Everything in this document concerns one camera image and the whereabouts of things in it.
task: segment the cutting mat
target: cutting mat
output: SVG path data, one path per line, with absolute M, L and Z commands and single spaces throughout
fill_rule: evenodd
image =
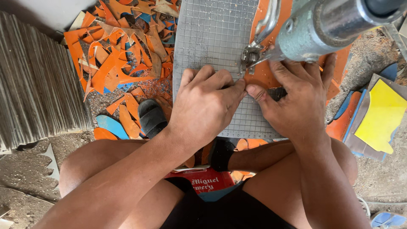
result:
M 243 48 L 249 44 L 250 30 L 258 0 L 183 0 L 178 20 L 174 51 L 173 99 L 182 72 L 210 64 L 218 71 L 228 70 L 238 80 Z M 279 100 L 283 88 L 269 90 Z M 230 125 L 219 136 L 235 138 L 283 138 L 266 121 L 258 103 L 243 98 Z

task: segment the white wire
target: white wire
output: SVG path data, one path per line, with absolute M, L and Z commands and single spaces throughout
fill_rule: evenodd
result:
M 372 201 L 365 201 L 368 204 L 374 205 L 407 205 L 407 202 L 397 202 L 397 203 L 386 203 L 386 202 L 372 202 Z
M 363 199 L 363 198 L 361 198 L 360 196 L 356 196 L 362 203 L 363 203 L 363 205 L 365 206 L 365 208 L 366 208 L 366 216 L 370 219 L 370 209 L 369 209 L 369 206 L 368 206 L 368 204 L 367 204 L 367 202 Z

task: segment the san miguel brewery text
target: san miguel brewery text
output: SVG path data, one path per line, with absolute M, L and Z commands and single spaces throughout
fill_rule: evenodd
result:
M 204 184 L 205 185 L 205 186 L 194 187 L 195 190 L 201 190 L 201 189 L 210 189 L 210 190 L 212 190 L 213 185 L 209 185 L 209 183 L 212 183 L 212 182 L 219 182 L 219 180 L 218 180 L 217 177 L 215 179 L 212 179 L 212 180 L 209 180 L 209 179 L 208 180 L 202 180 L 202 179 L 192 180 L 193 185 L 197 185 L 197 184 Z

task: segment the hand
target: hand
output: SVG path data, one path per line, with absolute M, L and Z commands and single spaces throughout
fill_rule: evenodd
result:
M 186 69 L 175 100 L 168 128 L 196 150 L 210 143 L 232 120 L 246 95 L 243 79 L 233 82 L 226 70 L 205 65 Z
M 249 84 L 246 91 L 260 105 L 264 118 L 281 135 L 293 143 L 306 143 L 325 134 L 326 92 L 331 84 L 337 54 L 326 59 L 320 74 L 318 63 L 305 64 L 284 61 L 270 62 L 274 77 L 283 85 L 288 95 L 274 101 L 267 91 Z

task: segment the yellow sheet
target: yellow sheet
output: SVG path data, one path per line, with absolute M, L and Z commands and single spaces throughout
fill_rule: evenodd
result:
M 377 151 L 393 153 L 392 132 L 400 125 L 407 101 L 381 79 L 370 91 L 370 105 L 355 135 Z

